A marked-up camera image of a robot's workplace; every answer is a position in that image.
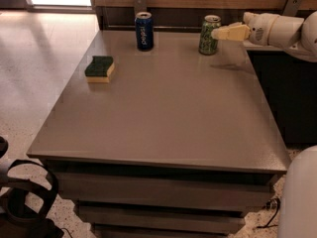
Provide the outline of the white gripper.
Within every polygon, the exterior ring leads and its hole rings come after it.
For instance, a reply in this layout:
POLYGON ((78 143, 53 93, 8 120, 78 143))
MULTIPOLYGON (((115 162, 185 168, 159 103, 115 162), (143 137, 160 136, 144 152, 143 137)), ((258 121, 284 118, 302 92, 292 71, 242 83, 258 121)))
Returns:
POLYGON ((235 22, 228 26, 220 27, 211 32, 215 40, 249 41, 255 45, 267 46, 271 27, 278 18, 277 14, 251 12, 244 13, 244 23, 235 22))

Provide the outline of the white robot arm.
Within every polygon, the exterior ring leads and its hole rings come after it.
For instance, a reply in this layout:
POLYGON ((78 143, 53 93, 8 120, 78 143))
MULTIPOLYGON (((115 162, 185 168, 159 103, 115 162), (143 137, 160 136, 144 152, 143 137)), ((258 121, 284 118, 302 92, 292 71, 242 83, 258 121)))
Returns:
POLYGON ((285 52, 251 57, 284 142, 304 147, 285 175, 277 238, 317 238, 317 12, 305 18, 246 12, 212 37, 285 52))

